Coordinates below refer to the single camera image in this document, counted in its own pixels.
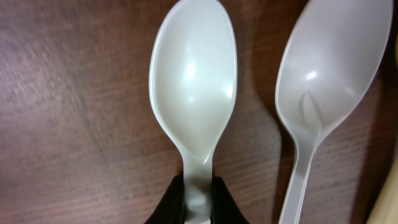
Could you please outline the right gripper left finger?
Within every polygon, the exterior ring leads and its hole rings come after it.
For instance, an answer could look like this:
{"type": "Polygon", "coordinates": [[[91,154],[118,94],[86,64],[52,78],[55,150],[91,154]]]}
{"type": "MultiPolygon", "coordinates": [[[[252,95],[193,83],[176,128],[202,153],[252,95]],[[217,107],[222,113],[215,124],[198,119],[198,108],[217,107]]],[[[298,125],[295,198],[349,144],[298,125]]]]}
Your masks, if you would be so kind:
{"type": "Polygon", "coordinates": [[[183,175],[176,175],[145,224],[184,224],[183,175]]]}

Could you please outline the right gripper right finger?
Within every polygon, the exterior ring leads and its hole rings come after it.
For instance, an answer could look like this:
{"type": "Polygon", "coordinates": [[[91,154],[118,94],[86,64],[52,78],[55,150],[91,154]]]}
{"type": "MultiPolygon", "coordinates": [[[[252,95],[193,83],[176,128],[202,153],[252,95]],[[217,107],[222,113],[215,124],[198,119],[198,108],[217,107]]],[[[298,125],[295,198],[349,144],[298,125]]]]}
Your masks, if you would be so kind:
{"type": "Polygon", "coordinates": [[[214,177],[211,194],[211,224],[249,224],[221,177],[214,177]]]}

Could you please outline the white spoon wide handle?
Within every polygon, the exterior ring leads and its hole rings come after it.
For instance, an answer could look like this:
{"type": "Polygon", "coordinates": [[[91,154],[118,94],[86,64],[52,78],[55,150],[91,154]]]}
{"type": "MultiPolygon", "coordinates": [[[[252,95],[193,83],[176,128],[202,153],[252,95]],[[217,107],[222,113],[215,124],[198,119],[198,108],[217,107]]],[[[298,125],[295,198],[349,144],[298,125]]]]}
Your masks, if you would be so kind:
{"type": "Polygon", "coordinates": [[[149,69],[153,113],[183,161],[183,222],[209,223],[213,155],[237,94],[237,50],[217,0],[181,0],[164,18],[149,69]]]}

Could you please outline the white spoon ridged bowl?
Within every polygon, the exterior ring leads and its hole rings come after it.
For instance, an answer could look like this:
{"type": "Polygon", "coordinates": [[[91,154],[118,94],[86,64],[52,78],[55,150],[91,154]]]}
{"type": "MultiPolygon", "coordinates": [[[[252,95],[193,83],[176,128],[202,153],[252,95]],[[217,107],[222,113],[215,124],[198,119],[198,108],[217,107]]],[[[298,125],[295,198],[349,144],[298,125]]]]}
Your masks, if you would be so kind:
{"type": "Polygon", "coordinates": [[[295,145],[280,223],[298,223],[312,159],[358,106],[386,49],[393,0],[310,0],[280,63],[277,114],[295,145]]]}

